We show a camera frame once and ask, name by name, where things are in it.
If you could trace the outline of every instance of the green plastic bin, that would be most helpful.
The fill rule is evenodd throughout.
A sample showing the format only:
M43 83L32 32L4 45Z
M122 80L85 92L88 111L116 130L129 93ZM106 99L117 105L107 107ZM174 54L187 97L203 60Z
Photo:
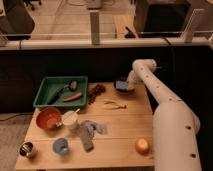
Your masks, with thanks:
M75 91L66 90L61 94L59 99L53 104L48 105L48 101L53 96L53 94L60 88L69 84L71 81L77 81L78 86ZM42 80L36 98L34 100L33 106L39 109L54 106L59 109L76 109L83 108L87 103L87 86L88 78L86 76L70 76L70 77L45 77ZM72 96L77 92L82 92L83 96L71 102L63 102L62 99Z

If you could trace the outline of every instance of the orange bowl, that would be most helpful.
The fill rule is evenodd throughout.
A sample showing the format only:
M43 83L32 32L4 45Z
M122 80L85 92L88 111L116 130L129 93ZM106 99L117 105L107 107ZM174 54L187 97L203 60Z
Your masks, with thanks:
M39 128L50 130L56 128L61 123L61 112L55 107L48 107L42 110L37 118L36 124Z

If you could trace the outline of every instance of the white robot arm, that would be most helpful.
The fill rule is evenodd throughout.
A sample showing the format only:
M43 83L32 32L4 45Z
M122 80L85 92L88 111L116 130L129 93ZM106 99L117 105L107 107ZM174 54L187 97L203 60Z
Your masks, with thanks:
M155 171L201 171L196 133L200 122L184 101L153 72L154 60L136 60L127 81L142 80L159 103L154 112L153 141Z

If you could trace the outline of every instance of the small cup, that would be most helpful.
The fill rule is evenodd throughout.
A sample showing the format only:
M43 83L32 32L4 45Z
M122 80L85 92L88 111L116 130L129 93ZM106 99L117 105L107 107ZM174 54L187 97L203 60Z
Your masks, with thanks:
M23 157L33 158L37 154L37 149L31 142L25 142L19 148L19 154Z
M62 122L68 127L71 134L76 134L79 128L78 114L76 112L67 112L62 116Z
M69 144L65 138L59 138L53 143L53 151L60 156L64 156L69 153Z

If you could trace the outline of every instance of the wooden table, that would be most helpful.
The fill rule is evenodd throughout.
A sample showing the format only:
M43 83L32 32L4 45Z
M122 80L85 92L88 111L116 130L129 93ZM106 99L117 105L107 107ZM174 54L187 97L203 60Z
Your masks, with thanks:
M153 166L152 154L152 110L143 84L136 86L135 92L122 95L116 92L112 83L103 83L106 92L96 98L95 103L87 105L79 112L79 122L92 120L105 124L108 134L95 134L94 149L85 152L79 137L72 137L69 130L62 126L57 131L45 132L36 126L36 109L25 141L31 141L38 153L35 158L19 156L16 170L38 169L76 169ZM126 109L103 109L103 99L119 100L127 105ZM64 137L69 141L71 152L60 157L52 151L53 141ZM143 137L151 144L151 152L142 156L135 151L136 138Z

